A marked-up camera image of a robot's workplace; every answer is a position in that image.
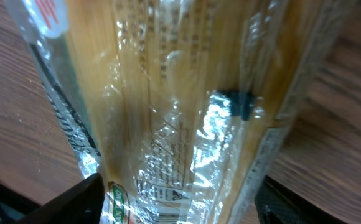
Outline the orange spaghetti packet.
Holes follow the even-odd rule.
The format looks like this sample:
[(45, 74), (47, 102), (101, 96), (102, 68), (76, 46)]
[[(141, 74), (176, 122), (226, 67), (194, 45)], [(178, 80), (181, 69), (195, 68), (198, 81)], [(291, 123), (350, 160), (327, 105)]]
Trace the orange spaghetti packet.
[(101, 223), (237, 223), (353, 1), (8, 0)]

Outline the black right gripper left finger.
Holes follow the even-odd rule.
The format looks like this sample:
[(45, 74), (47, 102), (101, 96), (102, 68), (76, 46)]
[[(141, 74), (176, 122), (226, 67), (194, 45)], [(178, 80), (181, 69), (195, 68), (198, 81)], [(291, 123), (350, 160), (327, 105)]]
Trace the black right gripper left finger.
[(16, 224), (99, 224), (104, 199), (103, 178), (95, 173)]

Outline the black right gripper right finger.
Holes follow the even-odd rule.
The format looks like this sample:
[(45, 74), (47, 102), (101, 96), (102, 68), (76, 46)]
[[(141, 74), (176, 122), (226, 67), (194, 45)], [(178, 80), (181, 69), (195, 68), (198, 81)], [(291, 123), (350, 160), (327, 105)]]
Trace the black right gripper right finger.
[(345, 224), (268, 176), (255, 207), (260, 224)]

